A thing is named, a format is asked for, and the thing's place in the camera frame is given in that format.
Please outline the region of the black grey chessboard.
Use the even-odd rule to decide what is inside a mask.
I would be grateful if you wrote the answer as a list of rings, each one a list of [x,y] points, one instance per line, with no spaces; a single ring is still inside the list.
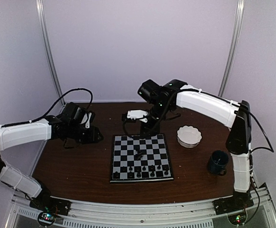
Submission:
[[[144,154],[140,160],[136,160],[135,150],[141,150]],[[149,166],[154,165],[155,176],[150,177],[152,171]],[[161,165],[161,170],[157,170],[157,166]],[[170,177],[165,177],[164,167],[169,166]],[[127,167],[127,172],[120,172],[120,168]],[[132,166],[133,178],[128,178],[129,166]],[[141,177],[137,178],[135,166],[139,167]],[[114,172],[120,173],[119,179],[114,179]],[[149,181],[172,181],[174,180],[172,163],[166,137],[164,134],[158,134],[146,139],[139,139],[137,136],[132,138],[126,135],[115,135],[112,138],[112,152],[110,162],[110,183],[134,183],[134,182],[149,182]]]

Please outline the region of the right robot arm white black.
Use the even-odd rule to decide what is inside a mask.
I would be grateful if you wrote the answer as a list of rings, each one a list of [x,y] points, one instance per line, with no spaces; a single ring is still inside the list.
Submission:
[[[252,171],[251,118],[249,103],[239,103],[217,97],[186,82],[174,79],[160,86],[149,79],[138,89],[138,94],[152,105],[148,112],[141,113],[140,137],[159,133],[160,123],[169,111],[177,107],[193,110],[212,118],[230,130],[226,149],[233,160],[234,188],[229,200],[232,209],[240,209],[249,199]]]

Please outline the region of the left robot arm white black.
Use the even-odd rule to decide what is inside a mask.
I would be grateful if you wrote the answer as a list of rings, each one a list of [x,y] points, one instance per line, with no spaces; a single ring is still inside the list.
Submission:
[[[57,116],[46,112],[33,120],[0,125],[0,152],[26,143],[54,139],[64,142],[72,139],[79,145],[98,143],[103,140],[103,135],[98,127],[91,125],[94,117],[95,113],[88,107],[83,108],[70,102]],[[1,156],[0,181],[25,193],[29,200],[37,203],[44,211],[50,211],[55,205],[44,184],[5,163]]]

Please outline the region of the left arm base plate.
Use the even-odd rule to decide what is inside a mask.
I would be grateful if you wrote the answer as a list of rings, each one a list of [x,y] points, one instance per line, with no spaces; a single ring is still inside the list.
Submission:
[[[67,216],[71,208],[71,202],[64,199],[50,197],[49,202],[47,204],[44,204],[40,203],[37,199],[32,198],[30,200],[29,206],[44,212],[50,212],[54,215]]]

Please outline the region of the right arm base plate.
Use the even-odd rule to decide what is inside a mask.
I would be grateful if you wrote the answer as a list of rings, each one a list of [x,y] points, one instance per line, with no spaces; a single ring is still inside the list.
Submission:
[[[236,196],[216,199],[212,203],[213,203],[216,215],[243,210],[245,208],[252,207],[254,205],[254,202],[252,199],[250,198],[245,199],[245,198],[236,197]]]

